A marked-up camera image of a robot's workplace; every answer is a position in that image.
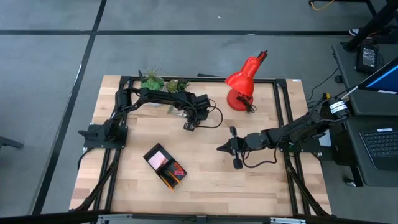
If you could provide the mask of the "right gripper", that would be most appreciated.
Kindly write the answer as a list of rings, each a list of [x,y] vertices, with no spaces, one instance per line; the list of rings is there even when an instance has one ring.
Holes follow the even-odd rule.
[[[239,157],[239,154],[244,151],[245,142],[244,139],[238,137],[237,130],[234,126],[229,127],[232,137],[222,146],[217,147],[216,150],[220,152],[225,152],[235,157]]]

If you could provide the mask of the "pink sticky note pad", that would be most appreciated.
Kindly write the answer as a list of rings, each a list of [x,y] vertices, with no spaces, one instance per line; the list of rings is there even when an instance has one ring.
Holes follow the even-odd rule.
[[[167,157],[160,151],[157,151],[152,157],[148,159],[148,163],[154,170],[157,170],[167,162]]]

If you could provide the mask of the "trailing succulent in dark pot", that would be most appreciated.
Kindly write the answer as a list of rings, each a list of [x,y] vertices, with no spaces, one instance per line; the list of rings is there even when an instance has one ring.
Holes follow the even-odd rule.
[[[189,82],[186,79],[172,79],[165,84],[167,92],[166,104],[179,111],[184,111],[190,106],[189,95],[185,91]]]

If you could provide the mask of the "red desk lamp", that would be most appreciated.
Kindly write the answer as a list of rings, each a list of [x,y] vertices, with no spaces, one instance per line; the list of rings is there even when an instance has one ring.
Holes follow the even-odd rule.
[[[257,57],[249,57],[242,68],[230,75],[225,83],[231,88],[227,94],[228,105],[236,111],[254,113],[256,107],[252,104],[254,93],[254,76],[267,57],[268,52],[261,51]]]

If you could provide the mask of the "succulent in white patterned pot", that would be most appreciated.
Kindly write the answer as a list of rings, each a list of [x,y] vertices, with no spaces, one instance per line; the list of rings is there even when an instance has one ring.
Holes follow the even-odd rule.
[[[153,66],[152,68],[144,68],[145,72],[138,70],[141,81],[141,88],[148,88],[155,91],[166,91],[164,79],[158,76],[160,68]]]

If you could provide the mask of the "dark grey side desk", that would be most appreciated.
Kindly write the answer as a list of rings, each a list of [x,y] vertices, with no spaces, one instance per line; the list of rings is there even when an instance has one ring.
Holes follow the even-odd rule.
[[[346,88],[360,84],[368,76],[357,72],[356,52],[348,52],[343,43],[335,44],[333,54]],[[381,44],[380,54],[389,63],[398,57],[398,45]],[[349,102],[355,115],[361,116],[398,116],[398,94],[378,93],[376,91],[355,90],[349,95]]]
[[[345,122],[353,152],[353,166],[362,183],[374,187],[398,187],[398,172],[376,169],[361,140],[360,132],[398,128],[398,116],[352,116]]]

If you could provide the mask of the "black laptop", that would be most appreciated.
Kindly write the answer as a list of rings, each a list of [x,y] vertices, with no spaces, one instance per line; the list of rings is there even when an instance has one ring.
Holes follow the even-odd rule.
[[[359,134],[376,169],[398,172],[398,128],[371,129]]]

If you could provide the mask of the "black power brick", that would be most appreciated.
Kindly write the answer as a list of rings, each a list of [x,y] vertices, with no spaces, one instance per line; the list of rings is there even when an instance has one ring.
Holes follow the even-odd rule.
[[[368,75],[377,71],[379,50],[374,44],[360,44],[357,48],[356,66],[357,72]]]

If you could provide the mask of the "computer monitor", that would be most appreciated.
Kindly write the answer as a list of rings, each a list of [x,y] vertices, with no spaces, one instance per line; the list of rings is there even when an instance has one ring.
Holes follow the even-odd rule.
[[[360,90],[398,94],[398,57],[363,80]]]

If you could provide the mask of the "black desk leg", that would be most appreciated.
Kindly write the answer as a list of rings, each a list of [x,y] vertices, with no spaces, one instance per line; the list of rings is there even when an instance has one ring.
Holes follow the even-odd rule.
[[[396,10],[398,0],[386,0],[386,5],[354,36],[349,42],[343,42],[342,46],[347,52],[354,51],[366,37],[384,26],[388,25]]]

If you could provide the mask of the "grey chair base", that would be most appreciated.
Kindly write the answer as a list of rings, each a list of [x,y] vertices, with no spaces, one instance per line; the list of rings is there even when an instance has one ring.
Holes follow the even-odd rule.
[[[18,141],[15,141],[15,140],[0,136],[0,149],[3,146],[10,146],[10,147],[13,147],[13,148],[16,148],[16,149],[22,149],[24,147],[24,144],[21,143],[21,142],[18,142]]]

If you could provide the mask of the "black aluminium table frame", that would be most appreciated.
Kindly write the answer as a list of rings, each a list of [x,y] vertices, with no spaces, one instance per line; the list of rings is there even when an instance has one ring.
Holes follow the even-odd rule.
[[[216,148],[230,138],[230,126],[245,136],[304,115],[302,82],[260,80],[255,85],[255,113],[228,106],[229,86],[224,80],[192,78],[188,91],[208,95],[216,109],[194,131],[184,130],[185,118],[170,114],[167,105],[146,104],[130,112],[117,174],[105,184],[96,207],[119,213],[291,216],[281,152],[252,152],[246,167],[236,170],[233,157]],[[174,193],[144,160],[145,153],[157,144],[187,172]]]

